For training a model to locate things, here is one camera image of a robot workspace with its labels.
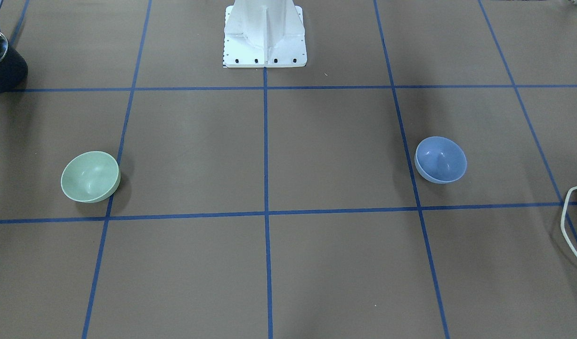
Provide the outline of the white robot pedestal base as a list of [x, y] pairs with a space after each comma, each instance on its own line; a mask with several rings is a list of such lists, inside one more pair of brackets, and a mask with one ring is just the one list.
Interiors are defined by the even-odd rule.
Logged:
[[236, 0], [224, 11], [222, 66], [304, 67], [303, 9], [292, 0]]

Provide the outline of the green bowl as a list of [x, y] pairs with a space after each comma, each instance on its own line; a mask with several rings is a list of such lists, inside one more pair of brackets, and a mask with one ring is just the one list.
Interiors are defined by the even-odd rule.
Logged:
[[64, 195], [75, 202], [94, 203], [109, 198], [120, 186], [121, 171], [109, 153], [92, 151], [71, 160], [60, 177]]

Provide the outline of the blue bowl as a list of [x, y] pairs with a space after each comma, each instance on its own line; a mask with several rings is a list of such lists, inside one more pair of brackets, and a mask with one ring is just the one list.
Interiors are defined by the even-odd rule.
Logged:
[[415, 168], [428, 182], [448, 184], [460, 180], [468, 161], [463, 149], [446, 137], [427, 137], [415, 149]]

